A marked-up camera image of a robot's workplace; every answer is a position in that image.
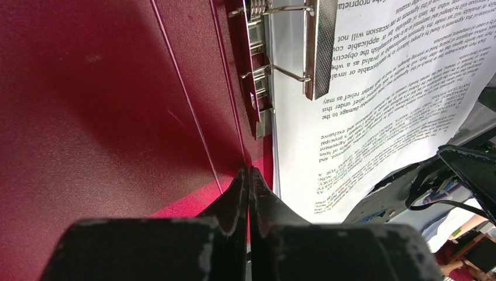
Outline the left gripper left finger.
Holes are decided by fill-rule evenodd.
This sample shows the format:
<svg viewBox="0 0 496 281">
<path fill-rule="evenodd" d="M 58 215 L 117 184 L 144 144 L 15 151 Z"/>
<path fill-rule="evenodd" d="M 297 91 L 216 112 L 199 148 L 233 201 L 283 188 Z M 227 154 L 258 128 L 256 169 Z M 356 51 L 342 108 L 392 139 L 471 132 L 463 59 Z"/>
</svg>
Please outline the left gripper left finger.
<svg viewBox="0 0 496 281">
<path fill-rule="evenodd" d="M 248 169 L 196 217 L 79 220 L 41 280 L 244 280 Z"/>
</svg>

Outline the printed text paper sheet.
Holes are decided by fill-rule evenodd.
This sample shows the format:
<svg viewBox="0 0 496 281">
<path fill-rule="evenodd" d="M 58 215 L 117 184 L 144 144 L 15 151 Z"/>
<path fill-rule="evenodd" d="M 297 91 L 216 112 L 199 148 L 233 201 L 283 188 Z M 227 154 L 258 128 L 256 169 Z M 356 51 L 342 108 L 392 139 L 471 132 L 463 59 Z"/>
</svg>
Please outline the printed text paper sheet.
<svg viewBox="0 0 496 281">
<path fill-rule="evenodd" d="M 274 184 L 343 222 L 389 173 L 448 143 L 495 74 L 494 1 L 337 1 L 330 91 L 275 99 Z"/>
</svg>

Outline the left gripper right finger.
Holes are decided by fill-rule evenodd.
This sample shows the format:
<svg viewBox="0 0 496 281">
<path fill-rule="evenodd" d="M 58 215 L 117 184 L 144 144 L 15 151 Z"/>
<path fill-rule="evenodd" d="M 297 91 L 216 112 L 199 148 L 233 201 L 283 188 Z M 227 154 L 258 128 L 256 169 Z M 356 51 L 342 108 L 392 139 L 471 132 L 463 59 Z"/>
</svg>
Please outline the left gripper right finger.
<svg viewBox="0 0 496 281">
<path fill-rule="evenodd" d="M 249 171 L 253 280 L 442 280 L 408 225 L 311 224 Z"/>
</svg>

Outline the red clip file folder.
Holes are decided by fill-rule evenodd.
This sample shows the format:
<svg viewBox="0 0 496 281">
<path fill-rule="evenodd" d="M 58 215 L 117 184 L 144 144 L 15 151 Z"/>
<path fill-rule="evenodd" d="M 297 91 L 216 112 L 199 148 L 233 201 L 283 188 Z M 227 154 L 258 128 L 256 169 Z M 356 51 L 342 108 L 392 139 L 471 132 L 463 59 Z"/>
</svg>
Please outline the red clip file folder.
<svg viewBox="0 0 496 281">
<path fill-rule="evenodd" d="M 1 279 L 87 218 L 189 217 L 272 181 L 239 82 L 239 1 L 1 2 Z"/>
</svg>

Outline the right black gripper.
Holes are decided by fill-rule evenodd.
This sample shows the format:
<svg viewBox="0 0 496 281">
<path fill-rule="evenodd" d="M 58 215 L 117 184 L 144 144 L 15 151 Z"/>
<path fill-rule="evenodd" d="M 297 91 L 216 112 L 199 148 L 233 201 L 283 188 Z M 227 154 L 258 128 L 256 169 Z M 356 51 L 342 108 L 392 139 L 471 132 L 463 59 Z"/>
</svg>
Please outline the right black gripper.
<svg viewBox="0 0 496 281">
<path fill-rule="evenodd" d="M 448 144 L 439 147 L 437 155 L 495 224 L 495 87 L 482 90 Z"/>
</svg>

